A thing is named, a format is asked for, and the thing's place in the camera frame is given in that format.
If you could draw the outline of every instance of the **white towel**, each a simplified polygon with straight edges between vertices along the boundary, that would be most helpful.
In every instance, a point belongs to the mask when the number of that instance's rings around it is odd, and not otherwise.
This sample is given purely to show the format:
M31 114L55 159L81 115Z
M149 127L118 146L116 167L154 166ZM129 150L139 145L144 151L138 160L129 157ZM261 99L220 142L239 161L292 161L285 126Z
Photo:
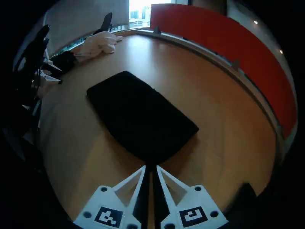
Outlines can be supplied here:
M123 39L108 31L99 32L86 38L80 50L74 54L79 62L96 57L101 52L108 54L114 53L115 45Z

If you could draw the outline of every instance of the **wooden table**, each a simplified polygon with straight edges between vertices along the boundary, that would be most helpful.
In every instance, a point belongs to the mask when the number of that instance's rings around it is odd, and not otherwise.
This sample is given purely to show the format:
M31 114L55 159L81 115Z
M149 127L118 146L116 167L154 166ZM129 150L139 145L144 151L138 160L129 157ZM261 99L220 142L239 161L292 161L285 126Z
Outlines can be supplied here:
M256 194L266 187L276 138L253 98L190 51L131 35L114 54L76 66L43 99L40 149L55 193L73 220L99 185L114 186L143 165L108 133L86 99L89 87L124 70L155 88L200 129L161 167L189 186L202 184L221 210L243 182Z

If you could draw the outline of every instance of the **black pad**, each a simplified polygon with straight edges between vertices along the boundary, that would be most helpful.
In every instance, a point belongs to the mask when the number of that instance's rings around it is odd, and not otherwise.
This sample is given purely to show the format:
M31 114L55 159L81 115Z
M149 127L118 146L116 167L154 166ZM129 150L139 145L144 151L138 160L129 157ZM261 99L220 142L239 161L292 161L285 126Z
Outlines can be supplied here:
M149 165L168 159L199 130L161 94L128 71L89 88L87 96L111 135Z

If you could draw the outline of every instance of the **red partition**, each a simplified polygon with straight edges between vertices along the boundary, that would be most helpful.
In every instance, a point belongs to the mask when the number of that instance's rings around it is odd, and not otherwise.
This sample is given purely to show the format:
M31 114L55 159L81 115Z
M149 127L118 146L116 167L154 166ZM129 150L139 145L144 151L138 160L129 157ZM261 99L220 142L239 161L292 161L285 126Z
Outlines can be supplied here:
M239 60L240 68L261 90L273 108L286 138L297 120L296 104L288 79L270 50L249 30L216 12L179 4L154 4L151 29L185 37Z

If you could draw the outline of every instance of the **chair backrest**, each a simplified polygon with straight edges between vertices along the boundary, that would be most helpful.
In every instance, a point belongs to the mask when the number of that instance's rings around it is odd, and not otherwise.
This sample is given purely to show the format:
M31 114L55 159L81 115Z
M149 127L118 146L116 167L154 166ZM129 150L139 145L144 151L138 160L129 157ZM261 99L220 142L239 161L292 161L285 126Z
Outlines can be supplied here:
M93 33L93 35L95 35L99 32L108 31L108 29L110 27L110 24L111 24L111 19L112 19L112 13L108 13L104 18L104 21L103 21L103 24L102 24L101 28L98 29L97 31L95 31Z

